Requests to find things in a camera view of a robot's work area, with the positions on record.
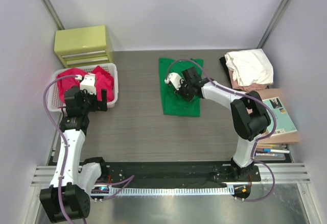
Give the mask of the green t shirt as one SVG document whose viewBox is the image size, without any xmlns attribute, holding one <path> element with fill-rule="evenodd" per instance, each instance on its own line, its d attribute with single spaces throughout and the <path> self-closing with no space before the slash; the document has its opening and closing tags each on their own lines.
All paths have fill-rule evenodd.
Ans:
<svg viewBox="0 0 327 224">
<path fill-rule="evenodd" d="M 174 88 L 165 83 L 166 73 L 169 66 L 174 62 L 171 58 L 159 58 L 159 84 L 161 105 L 164 115 L 186 116 L 186 117 L 199 117 L 200 116 L 200 98 L 194 97 L 192 101 L 185 101 L 181 96 L 175 93 Z M 182 76 L 182 71 L 195 67 L 201 75 L 202 70 L 191 62 L 178 62 L 172 66 L 170 72 L 176 72 Z"/>
</svg>

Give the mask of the white plastic laundry basket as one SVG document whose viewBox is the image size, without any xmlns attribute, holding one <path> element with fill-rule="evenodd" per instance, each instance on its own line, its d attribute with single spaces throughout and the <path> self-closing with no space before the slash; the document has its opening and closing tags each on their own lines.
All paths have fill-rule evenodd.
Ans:
<svg viewBox="0 0 327 224">
<path fill-rule="evenodd" d="M 104 63 L 104 64 L 100 64 L 99 66 L 102 67 L 105 71 L 109 72 L 111 76 L 114 78 L 114 83 L 113 83 L 114 99 L 111 102 L 107 102 L 107 108 L 110 109 L 115 106 L 115 103 L 118 100 L 118 93 L 119 93 L 118 71 L 114 63 Z M 47 99 L 48 99 L 47 108 L 51 112 L 61 112 L 61 107 L 64 106 L 64 103 L 61 101 L 59 97 L 59 88 L 57 84 L 53 84 L 49 88 Z"/>
</svg>

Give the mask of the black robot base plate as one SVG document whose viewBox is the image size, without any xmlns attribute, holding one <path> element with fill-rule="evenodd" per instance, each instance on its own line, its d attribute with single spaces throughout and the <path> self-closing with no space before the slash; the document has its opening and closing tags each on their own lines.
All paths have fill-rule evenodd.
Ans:
<svg viewBox="0 0 327 224">
<path fill-rule="evenodd" d="M 217 183 L 260 182 L 259 168 L 253 163 L 244 170 L 238 170 L 227 161 L 179 161 L 179 162 L 105 162 L 101 157 L 86 159 L 84 163 L 100 163 L 106 169 L 104 176 L 113 182 L 131 175 L 135 180 L 154 180 L 166 183 L 170 179 L 201 179 Z"/>
</svg>

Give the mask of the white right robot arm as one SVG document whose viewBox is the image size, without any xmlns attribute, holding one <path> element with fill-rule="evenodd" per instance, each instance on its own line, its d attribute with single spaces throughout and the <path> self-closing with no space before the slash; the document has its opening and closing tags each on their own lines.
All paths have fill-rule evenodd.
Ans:
<svg viewBox="0 0 327 224">
<path fill-rule="evenodd" d="M 188 102 L 198 97 L 213 101 L 230 111 L 234 131 L 238 135 L 237 149 L 230 161 L 230 174 L 236 181 L 244 180 L 254 165 L 256 141 L 271 124 L 260 95 L 256 91 L 233 91 L 210 78 L 202 78 L 195 67 L 184 70 L 181 75 L 175 72 L 168 74 L 165 83 Z"/>
</svg>

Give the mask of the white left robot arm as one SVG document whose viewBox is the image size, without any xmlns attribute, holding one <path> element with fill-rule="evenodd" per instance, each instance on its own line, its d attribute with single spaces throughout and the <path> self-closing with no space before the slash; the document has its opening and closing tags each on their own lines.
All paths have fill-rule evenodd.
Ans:
<svg viewBox="0 0 327 224">
<path fill-rule="evenodd" d="M 61 139 L 57 167 L 49 187 L 42 189 L 39 196 L 52 223 L 86 219 L 94 184 L 108 179 L 103 158 L 90 158 L 80 163 L 89 125 L 88 114 L 96 108 L 94 102 L 94 95 L 77 86 L 64 93 L 66 116 L 57 126 Z"/>
</svg>

